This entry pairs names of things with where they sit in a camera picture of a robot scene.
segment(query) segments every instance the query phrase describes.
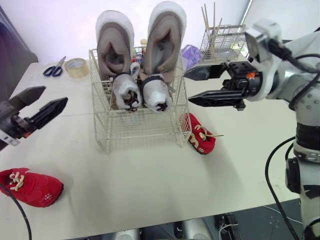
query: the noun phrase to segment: shoelace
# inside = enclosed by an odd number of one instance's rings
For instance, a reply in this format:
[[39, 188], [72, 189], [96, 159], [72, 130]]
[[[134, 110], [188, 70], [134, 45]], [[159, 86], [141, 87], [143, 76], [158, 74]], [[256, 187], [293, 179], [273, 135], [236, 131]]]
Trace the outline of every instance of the shoelace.
[[196, 125], [196, 126], [194, 127], [194, 129], [195, 129], [195, 130], [199, 130], [199, 129], [203, 129], [203, 130], [204, 130], [204, 133], [203, 133], [203, 132], [200, 132], [200, 133], [199, 133], [199, 136], [200, 136], [200, 138], [201, 138], [203, 141], [207, 140], [207, 137], [214, 137], [214, 138], [216, 138], [216, 137], [221, 137], [221, 136], [223, 136], [223, 135], [208, 134], [208, 130], [207, 130], [204, 126], [201, 126], [201, 125]]
[[25, 176], [24, 175], [20, 175], [20, 179], [19, 179], [19, 174], [20, 173], [18, 171], [15, 174], [14, 173], [10, 174], [9, 178], [12, 179], [13, 181], [11, 181], [9, 184], [12, 185], [14, 183], [17, 183], [15, 186], [10, 187], [10, 190], [18, 191], [18, 189], [23, 186]]

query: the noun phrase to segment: white table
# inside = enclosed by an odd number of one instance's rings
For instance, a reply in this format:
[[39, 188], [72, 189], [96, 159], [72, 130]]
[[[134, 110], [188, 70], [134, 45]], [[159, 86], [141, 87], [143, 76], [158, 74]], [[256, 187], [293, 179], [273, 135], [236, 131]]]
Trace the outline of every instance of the white table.
[[[34, 240], [92, 236], [168, 222], [217, 215], [274, 203], [265, 181], [271, 150], [295, 134], [295, 115], [279, 100], [246, 101], [244, 111], [232, 107], [189, 110], [203, 126], [224, 134], [208, 155], [189, 144], [129, 149], [110, 155], [95, 142], [90, 76], [44, 77], [48, 67], [32, 63], [14, 94], [38, 85], [47, 89], [21, 115], [35, 113], [46, 102], [67, 96], [60, 116], [0, 152], [0, 170], [28, 167], [64, 183], [60, 199], [50, 207], [22, 203]], [[186, 79], [187, 95], [220, 89], [221, 79]], [[270, 179], [280, 201], [298, 198], [285, 186], [285, 149], [275, 154]], [[12, 200], [0, 194], [0, 236], [26, 239], [27, 228]]]

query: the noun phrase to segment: wire rack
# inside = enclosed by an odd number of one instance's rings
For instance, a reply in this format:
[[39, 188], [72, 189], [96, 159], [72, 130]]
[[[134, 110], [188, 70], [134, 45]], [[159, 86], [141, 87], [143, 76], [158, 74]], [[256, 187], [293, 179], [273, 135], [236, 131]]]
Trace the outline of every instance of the wire rack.
[[175, 79], [170, 85], [175, 89], [171, 93], [172, 108], [161, 113], [155, 113], [144, 106], [135, 112], [118, 110], [112, 93], [112, 82], [100, 79], [96, 49], [89, 50], [89, 60], [95, 139], [106, 153], [160, 144], [183, 147], [191, 133], [191, 122], [181, 57], [175, 69]]
[[222, 25], [204, 31], [200, 48], [203, 54], [202, 61], [236, 60], [246, 44], [245, 27], [245, 25]]

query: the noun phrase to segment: purple bag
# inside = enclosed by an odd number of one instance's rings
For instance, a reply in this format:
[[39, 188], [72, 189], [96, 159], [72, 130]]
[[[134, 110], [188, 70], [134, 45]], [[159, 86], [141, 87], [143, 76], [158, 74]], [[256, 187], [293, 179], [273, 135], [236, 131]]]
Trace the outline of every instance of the purple bag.
[[181, 50], [181, 53], [182, 53], [182, 57], [188, 60], [185, 70], [190, 69], [193, 65], [198, 63], [202, 58], [200, 50], [196, 46], [193, 46], [190, 44], [186, 45]]

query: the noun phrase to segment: red shoe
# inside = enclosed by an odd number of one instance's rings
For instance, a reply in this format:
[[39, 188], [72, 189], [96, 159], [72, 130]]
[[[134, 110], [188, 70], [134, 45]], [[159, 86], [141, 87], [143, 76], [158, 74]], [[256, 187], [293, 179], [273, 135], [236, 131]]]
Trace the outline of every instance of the red shoe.
[[53, 204], [61, 195], [64, 185], [58, 179], [27, 172], [29, 168], [13, 168], [0, 172], [3, 184], [21, 202], [38, 208]]
[[198, 153], [204, 155], [210, 153], [215, 147], [215, 136], [212, 135], [212, 133], [209, 132], [204, 126], [201, 126], [200, 122], [192, 113], [189, 113], [189, 116], [191, 120], [192, 131], [189, 137], [189, 142]]

